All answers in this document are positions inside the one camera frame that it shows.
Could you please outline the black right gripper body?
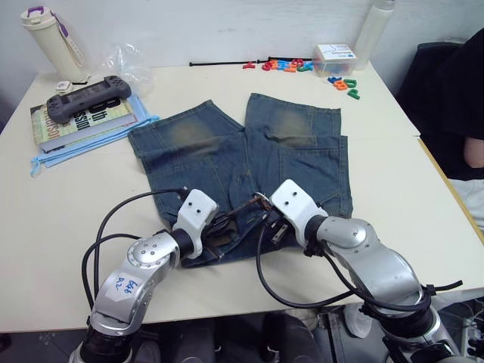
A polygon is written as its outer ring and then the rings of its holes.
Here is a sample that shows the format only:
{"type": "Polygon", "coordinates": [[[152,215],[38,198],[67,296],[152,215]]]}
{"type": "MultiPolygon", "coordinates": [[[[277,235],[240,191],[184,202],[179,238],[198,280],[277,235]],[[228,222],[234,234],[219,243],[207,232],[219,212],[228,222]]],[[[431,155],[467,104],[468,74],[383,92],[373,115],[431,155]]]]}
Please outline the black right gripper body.
{"type": "Polygon", "coordinates": [[[271,213],[271,221],[265,222],[265,232],[263,237],[263,243],[269,245],[294,245],[294,235],[293,235],[293,227],[292,225],[281,215],[278,213],[271,213]],[[284,239],[280,243],[272,243],[270,241],[270,226],[274,222],[285,222],[288,224],[287,233],[284,236],[284,239]]]}

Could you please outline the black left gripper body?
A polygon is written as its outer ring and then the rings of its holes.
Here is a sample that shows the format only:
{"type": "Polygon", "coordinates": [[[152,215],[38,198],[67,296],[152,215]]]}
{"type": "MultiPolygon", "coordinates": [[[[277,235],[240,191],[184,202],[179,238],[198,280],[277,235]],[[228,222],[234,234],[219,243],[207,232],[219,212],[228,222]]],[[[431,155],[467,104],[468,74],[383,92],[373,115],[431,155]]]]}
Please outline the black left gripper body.
{"type": "Polygon", "coordinates": [[[203,229],[201,234],[201,240],[204,246],[208,246],[214,240],[225,235],[225,234],[217,233],[217,225],[227,223],[227,222],[220,221],[220,215],[221,213],[215,216],[215,218],[203,229]]]}

